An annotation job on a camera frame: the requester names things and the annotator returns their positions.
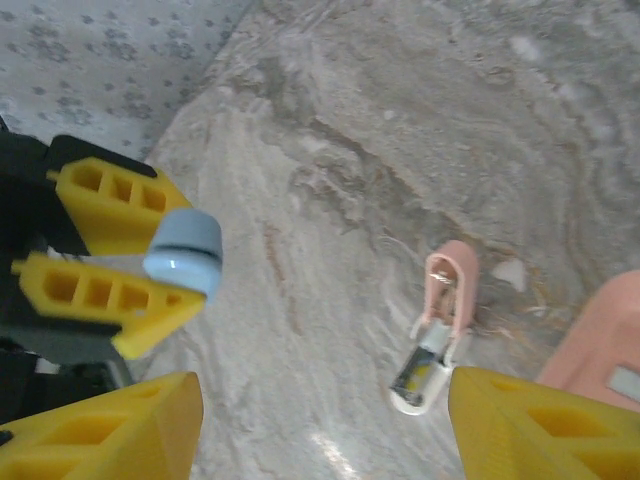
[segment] gray plastic part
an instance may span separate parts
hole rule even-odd
[[[216,219],[185,208],[163,219],[142,266],[153,280],[204,293],[211,301],[222,277],[222,257]]]

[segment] white plastic piece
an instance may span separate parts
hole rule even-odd
[[[424,313],[416,318],[416,321],[413,322],[413,326],[411,327],[411,331],[409,332],[409,338],[411,340],[417,340],[418,334],[420,330],[424,328]]]
[[[616,367],[609,380],[609,388],[631,400],[640,402],[640,374],[625,367]]]
[[[434,318],[431,325],[429,325],[429,330],[420,340],[420,346],[438,356],[442,355],[447,347],[452,330],[452,326],[445,325],[441,320]]]
[[[422,390],[423,402],[418,405],[410,405],[398,393],[390,390],[391,403],[405,415],[424,415],[433,406],[440,393],[447,386],[454,368],[456,368],[471,344],[471,330],[460,333],[448,345],[442,362],[435,361],[429,367],[427,382]]]
[[[222,231],[212,216],[177,209],[162,221],[142,262],[147,275],[162,283],[215,296],[222,277]]]
[[[51,363],[46,358],[38,358],[38,361],[36,362],[36,373],[55,375],[58,371],[60,371],[60,365]]]

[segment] yellow plastic part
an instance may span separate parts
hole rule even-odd
[[[14,261],[11,270],[41,315],[122,325],[112,342],[128,359],[184,325],[206,302],[202,293],[37,252]]]
[[[147,250],[167,213],[191,207],[163,172],[157,174],[149,178],[91,157],[47,176],[92,255],[134,255]]]
[[[473,367],[449,412],[467,480],[640,479],[640,414]]]
[[[188,480],[202,425],[195,373],[173,373],[2,425],[2,480]]]

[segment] pink object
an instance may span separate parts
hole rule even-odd
[[[538,383],[640,413],[640,270],[598,290]]]
[[[423,325],[435,316],[437,299],[447,287],[439,277],[455,279],[455,314],[452,336],[467,329],[473,320],[478,289],[479,265],[473,249],[464,242],[451,240],[427,257]]]

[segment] gray marble surface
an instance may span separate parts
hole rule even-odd
[[[524,378],[640,266],[638,14],[263,0],[245,17],[149,159],[224,231],[217,301],[137,366],[198,372],[193,478],[462,477],[445,398],[412,418],[386,393],[424,259],[477,249],[466,361]]]

